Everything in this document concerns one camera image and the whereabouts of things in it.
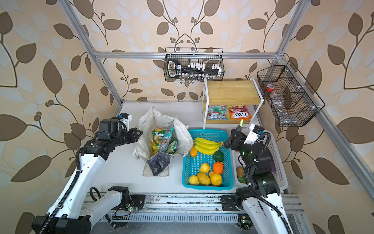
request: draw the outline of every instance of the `banana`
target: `banana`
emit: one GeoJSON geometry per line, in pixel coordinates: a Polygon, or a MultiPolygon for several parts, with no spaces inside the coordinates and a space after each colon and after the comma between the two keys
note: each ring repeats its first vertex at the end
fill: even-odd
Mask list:
{"type": "Polygon", "coordinates": [[[214,152],[216,152],[216,151],[219,149],[218,146],[217,146],[215,149],[206,149],[206,148],[201,147],[201,146],[199,146],[199,145],[195,145],[194,147],[195,147],[195,149],[196,149],[197,151],[199,151],[200,153],[202,153],[202,154],[207,154],[207,155],[213,155],[214,152]]]}
{"type": "Polygon", "coordinates": [[[196,141],[198,142],[203,142],[205,144],[208,144],[208,145],[218,145],[218,142],[214,142],[214,141],[211,141],[211,140],[206,140],[204,138],[201,138],[201,137],[197,137],[195,138],[196,141]]]}

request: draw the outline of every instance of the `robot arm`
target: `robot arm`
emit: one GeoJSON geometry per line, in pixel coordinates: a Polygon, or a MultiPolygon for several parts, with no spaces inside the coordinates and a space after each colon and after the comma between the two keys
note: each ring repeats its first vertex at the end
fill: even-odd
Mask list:
{"type": "Polygon", "coordinates": [[[130,115],[122,113],[100,122],[95,137],[76,152],[77,168],[56,202],[45,216],[37,216],[32,223],[36,233],[89,233],[108,208],[130,203],[128,189],[113,186],[80,216],[84,198],[109,153],[117,146],[137,142],[142,135],[136,128],[128,130],[130,120],[130,115]]]}

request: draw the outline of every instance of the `white bag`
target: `white bag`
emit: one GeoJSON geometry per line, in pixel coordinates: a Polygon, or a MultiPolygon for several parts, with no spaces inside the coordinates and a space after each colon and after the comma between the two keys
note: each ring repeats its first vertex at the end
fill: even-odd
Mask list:
{"type": "MultiPolygon", "coordinates": [[[[153,149],[151,146],[151,139],[153,140],[152,131],[161,128],[168,130],[174,125],[173,137],[177,138],[178,145],[174,152],[174,156],[186,156],[192,149],[193,139],[188,132],[188,125],[184,125],[176,117],[170,117],[161,114],[153,107],[145,113],[140,119],[137,125],[137,129],[143,131],[143,135],[134,143],[134,157],[136,159],[142,158],[144,161],[150,159],[153,155],[153,149]]],[[[169,167],[167,167],[159,176],[168,176],[169,167]]],[[[148,164],[145,163],[143,176],[153,176],[151,169],[148,164]]]]}

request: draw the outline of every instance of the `orange snack bag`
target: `orange snack bag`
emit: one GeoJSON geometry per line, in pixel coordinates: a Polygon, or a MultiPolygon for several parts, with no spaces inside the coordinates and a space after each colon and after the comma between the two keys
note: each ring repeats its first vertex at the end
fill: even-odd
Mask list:
{"type": "Polygon", "coordinates": [[[251,119],[252,116],[247,109],[247,105],[243,106],[229,106],[230,109],[230,117],[232,119],[244,119],[248,120],[251,119]]]}

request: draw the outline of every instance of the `yellow banana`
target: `yellow banana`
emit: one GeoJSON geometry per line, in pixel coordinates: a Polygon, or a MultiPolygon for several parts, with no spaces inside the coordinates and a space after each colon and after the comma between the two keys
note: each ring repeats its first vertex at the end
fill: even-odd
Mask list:
{"type": "Polygon", "coordinates": [[[204,138],[201,138],[201,137],[197,137],[197,138],[195,138],[195,140],[198,141],[198,142],[203,142],[203,143],[208,144],[208,145],[218,145],[218,142],[207,140],[207,139],[204,139],[204,138]]]}
{"type": "Polygon", "coordinates": [[[204,142],[200,142],[200,141],[197,141],[197,140],[195,140],[194,143],[195,143],[195,145],[199,145],[199,146],[201,146],[205,149],[215,149],[215,148],[217,148],[217,145],[210,145],[210,144],[206,144],[204,142]]]}
{"type": "Polygon", "coordinates": [[[207,154],[207,155],[213,155],[214,152],[216,152],[219,149],[218,146],[215,149],[205,149],[205,148],[203,148],[203,147],[201,147],[199,145],[195,145],[194,147],[200,153],[207,154]]]}

